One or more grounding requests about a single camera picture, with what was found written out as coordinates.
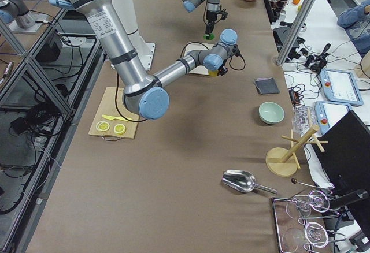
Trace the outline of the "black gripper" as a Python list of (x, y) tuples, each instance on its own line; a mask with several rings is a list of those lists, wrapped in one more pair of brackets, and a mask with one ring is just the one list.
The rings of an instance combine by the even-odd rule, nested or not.
[(205, 34), (212, 34), (214, 30), (214, 24), (217, 21), (218, 11), (214, 10), (207, 10), (206, 11), (206, 27), (205, 27)]
[(226, 74), (226, 71), (228, 71), (228, 68), (225, 66), (226, 61), (224, 61), (221, 66), (218, 68), (218, 75), (223, 76)]

